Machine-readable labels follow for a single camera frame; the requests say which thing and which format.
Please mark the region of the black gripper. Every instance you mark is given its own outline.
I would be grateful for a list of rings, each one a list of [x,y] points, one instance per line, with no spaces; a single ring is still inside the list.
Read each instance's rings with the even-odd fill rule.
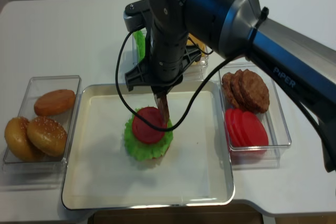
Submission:
[[[156,27],[151,27],[152,22],[143,17],[128,16],[124,21],[131,33],[143,28],[149,32],[145,38],[145,58],[124,75],[129,91],[149,86],[153,93],[169,93],[182,82],[187,68],[201,58],[202,53],[196,46],[187,46],[185,39],[165,39]]]

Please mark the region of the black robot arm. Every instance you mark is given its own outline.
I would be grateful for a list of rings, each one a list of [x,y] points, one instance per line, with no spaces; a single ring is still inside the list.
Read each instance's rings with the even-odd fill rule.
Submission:
[[[159,99],[182,82],[193,58],[189,35],[231,61],[245,55],[310,119],[324,166],[335,170],[335,51],[268,16],[259,0],[141,0],[128,5],[129,33],[146,29],[145,58],[125,74],[127,88],[149,86]]]

